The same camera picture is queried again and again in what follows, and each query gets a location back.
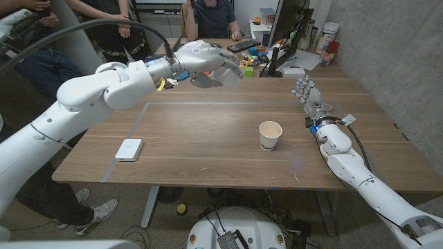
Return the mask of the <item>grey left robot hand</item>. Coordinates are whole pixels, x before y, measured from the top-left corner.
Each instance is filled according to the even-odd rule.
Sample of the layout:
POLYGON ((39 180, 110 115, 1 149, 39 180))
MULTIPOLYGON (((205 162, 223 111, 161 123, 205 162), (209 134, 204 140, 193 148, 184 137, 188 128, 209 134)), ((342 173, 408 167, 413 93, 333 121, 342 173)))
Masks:
POLYGON ((216 48, 203 40, 196 40, 180 47, 174 56, 181 68, 189 72, 191 83, 202 89, 218 86, 237 88, 245 76, 239 60, 231 52, 216 48))

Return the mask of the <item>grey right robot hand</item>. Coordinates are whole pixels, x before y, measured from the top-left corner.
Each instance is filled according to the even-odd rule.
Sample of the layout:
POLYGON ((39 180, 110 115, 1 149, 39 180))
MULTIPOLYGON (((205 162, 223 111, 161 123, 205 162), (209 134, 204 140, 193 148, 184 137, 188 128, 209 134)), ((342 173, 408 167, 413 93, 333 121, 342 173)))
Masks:
POLYGON ((298 79, 296 90, 293 89, 292 93, 300 100, 304 106, 305 113, 314 122, 326 117, 332 111, 332 105, 324 102, 320 91, 308 75, 305 76, 305 79, 298 79))

